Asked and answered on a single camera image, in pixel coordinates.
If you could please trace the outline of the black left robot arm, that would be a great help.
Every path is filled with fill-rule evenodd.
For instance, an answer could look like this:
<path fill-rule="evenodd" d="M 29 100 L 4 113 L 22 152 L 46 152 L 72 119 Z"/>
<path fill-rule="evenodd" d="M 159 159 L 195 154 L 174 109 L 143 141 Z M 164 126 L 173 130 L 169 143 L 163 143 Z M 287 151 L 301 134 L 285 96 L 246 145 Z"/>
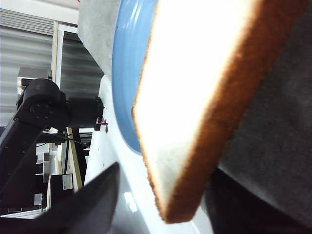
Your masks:
<path fill-rule="evenodd" d="M 44 78 L 29 81 L 17 111 L 0 136 L 0 206 L 31 208 L 44 187 L 36 176 L 36 144 L 43 132 L 68 127 L 100 129 L 103 103 L 99 97 L 66 98 L 59 87 Z"/>

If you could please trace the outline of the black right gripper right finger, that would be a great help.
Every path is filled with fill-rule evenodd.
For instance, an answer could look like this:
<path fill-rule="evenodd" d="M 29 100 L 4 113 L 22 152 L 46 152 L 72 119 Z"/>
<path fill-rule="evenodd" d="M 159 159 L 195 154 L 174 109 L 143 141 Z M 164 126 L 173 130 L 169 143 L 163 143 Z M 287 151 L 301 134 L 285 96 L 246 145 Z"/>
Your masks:
<path fill-rule="evenodd" d="M 215 234 L 310 234 L 308 228 L 253 195 L 217 168 L 205 203 Z"/>

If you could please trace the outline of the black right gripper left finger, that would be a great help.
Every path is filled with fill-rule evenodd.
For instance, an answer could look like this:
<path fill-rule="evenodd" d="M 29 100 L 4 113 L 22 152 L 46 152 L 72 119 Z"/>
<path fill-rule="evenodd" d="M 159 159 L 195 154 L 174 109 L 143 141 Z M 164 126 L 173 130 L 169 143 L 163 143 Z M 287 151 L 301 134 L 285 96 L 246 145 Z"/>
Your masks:
<path fill-rule="evenodd" d="M 86 186 L 35 219 L 0 219 L 2 234 L 107 234 L 117 205 L 120 166 L 115 162 Z"/>

